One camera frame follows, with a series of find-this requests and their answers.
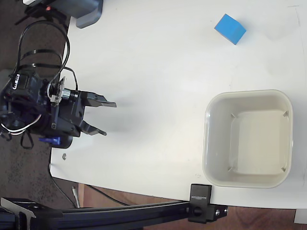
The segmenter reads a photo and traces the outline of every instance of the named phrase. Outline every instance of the metal bracket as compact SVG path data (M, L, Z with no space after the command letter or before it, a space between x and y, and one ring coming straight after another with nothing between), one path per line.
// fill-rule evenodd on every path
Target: metal bracket
M1 206L15 214L19 230L56 230L58 218L63 217L61 211L28 199L1 198Z
M228 206L210 204L211 185L191 184L188 221L205 224L226 217Z

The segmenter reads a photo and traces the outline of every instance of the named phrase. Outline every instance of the blue cube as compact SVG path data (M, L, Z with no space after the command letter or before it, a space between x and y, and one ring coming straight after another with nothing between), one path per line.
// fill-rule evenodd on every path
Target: blue cube
M246 29L239 22L227 14L222 17L215 29L235 45L246 32Z

